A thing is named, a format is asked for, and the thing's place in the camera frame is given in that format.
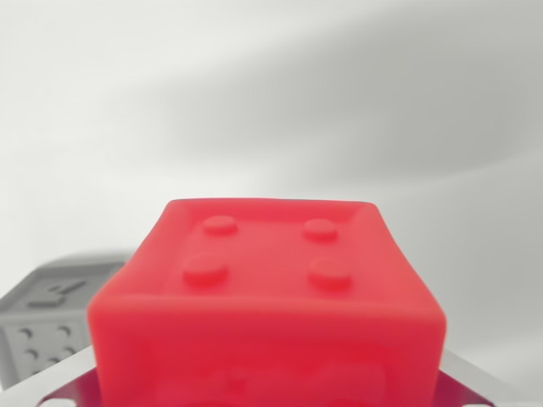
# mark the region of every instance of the dot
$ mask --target dot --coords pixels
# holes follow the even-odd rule
[[[238,223],[231,216],[211,216],[204,220],[204,230],[211,235],[228,235],[238,229]]]
[[[227,277],[228,268],[215,254],[195,254],[183,267],[185,281],[194,286],[212,286]]]
[[[67,346],[60,351],[60,358],[66,359],[69,358],[72,354],[76,354],[76,350],[71,348],[70,346]]]
[[[309,279],[324,290],[346,289],[352,282],[348,269],[336,260],[326,257],[311,261]]]
[[[28,328],[21,328],[19,329],[19,335],[21,338],[30,339],[33,336],[33,333]]]
[[[69,329],[69,327],[67,326],[62,325],[57,328],[57,333],[62,338],[69,337],[71,335],[71,329]]]
[[[26,362],[29,362],[29,363],[33,362],[34,360],[37,359],[37,351],[34,349],[27,349],[25,351],[24,358]]]
[[[309,239],[326,242],[338,236],[338,229],[328,219],[311,219],[304,224],[304,234]]]
[[[49,358],[47,363],[45,364],[46,367],[51,367],[53,365],[56,365],[57,363],[60,362],[60,359],[59,358]]]

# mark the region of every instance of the round stud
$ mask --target round stud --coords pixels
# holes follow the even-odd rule
[[[326,242],[338,236],[338,228],[328,219],[311,219],[304,224],[304,234],[311,240]]]
[[[204,220],[203,227],[210,235],[229,235],[238,229],[238,223],[231,216],[217,215]]]
[[[350,271],[336,260],[327,257],[311,261],[309,280],[324,290],[342,290],[352,283]]]
[[[225,262],[215,254],[195,254],[183,267],[183,277],[192,286],[213,286],[227,278]]]

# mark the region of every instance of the red block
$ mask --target red block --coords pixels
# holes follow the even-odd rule
[[[356,202],[173,201],[88,316],[106,407],[427,407],[445,336]]]

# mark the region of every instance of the gray background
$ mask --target gray background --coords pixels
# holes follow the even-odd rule
[[[173,198],[373,201],[448,346],[543,398],[529,1],[0,0],[0,293]]]

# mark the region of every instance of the gray cube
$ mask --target gray cube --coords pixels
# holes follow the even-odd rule
[[[90,345],[87,304],[125,261],[124,255],[62,259],[32,271],[0,299],[3,388]]]

